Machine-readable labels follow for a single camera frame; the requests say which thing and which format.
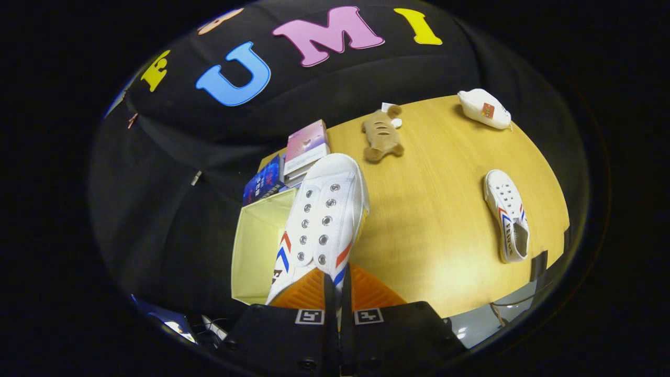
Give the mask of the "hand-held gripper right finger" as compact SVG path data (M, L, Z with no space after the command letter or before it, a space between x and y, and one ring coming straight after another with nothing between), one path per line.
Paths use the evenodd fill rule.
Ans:
M405 301L354 263L343 292L343 374L438 375L466 358L450 323L426 301Z

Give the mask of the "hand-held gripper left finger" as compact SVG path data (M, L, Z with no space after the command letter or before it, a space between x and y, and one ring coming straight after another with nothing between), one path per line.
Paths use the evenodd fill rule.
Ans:
M318 268L289 293L321 293L308 305L251 305L222 342L222 358L243 375L337 375L338 336L332 279Z

